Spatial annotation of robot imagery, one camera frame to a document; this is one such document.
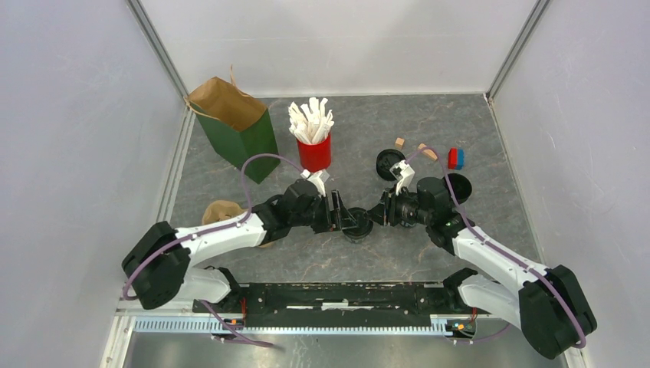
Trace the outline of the green paper bag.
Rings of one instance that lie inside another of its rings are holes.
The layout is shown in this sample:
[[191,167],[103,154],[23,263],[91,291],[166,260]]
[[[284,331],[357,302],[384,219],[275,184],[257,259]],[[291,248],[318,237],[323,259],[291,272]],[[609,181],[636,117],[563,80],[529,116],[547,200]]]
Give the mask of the green paper bag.
[[280,160],[260,157],[243,167],[251,157],[278,154],[277,141],[266,104],[245,93],[230,79],[212,77],[199,85],[185,103],[194,112],[213,150],[257,184],[262,183]]

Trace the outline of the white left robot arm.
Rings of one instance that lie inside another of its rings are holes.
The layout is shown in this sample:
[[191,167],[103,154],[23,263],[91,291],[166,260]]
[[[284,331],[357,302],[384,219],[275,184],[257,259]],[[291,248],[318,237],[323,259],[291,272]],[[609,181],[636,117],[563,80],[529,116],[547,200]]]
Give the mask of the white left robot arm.
[[357,226],[338,191],[324,195],[306,179],[224,221],[192,228],[157,222],[121,263],[127,276],[125,289],[134,292],[123,299],[138,301],[145,311],[173,300],[203,299],[222,312],[232,312],[241,302],[241,292],[225,271],[201,269],[200,263],[230,251],[275,242],[292,228],[308,227],[319,234]]

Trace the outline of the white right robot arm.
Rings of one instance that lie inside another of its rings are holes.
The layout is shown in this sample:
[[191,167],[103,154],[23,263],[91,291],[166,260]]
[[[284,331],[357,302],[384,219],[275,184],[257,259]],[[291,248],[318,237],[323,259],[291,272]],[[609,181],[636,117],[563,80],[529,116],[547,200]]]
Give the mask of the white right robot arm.
[[575,274],[531,261],[490,237],[459,209],[471,193],[461,174],[425,177],[415,192],[385,190],[366,216],[383,226],[423,225],[433,244],[474,266],[445,279],[442,300],[449,311],[487,311],[518,328],[547,359],[584,347],[597,321]]

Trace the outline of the black coffee cup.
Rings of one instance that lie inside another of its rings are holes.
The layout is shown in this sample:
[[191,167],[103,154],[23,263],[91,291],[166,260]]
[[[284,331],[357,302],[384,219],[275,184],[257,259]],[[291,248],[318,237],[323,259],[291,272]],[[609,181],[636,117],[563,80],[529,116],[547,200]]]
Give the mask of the black coffee cup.
[[473,188],[470,180],[459,173],[449,173],[442,182],[450,196],[452,204],[463,204],[472,194]]
[[343,233],[343,234],[345,238],[353,244],[362,243],[369,236],[368,234],[353,234],[353,233]]

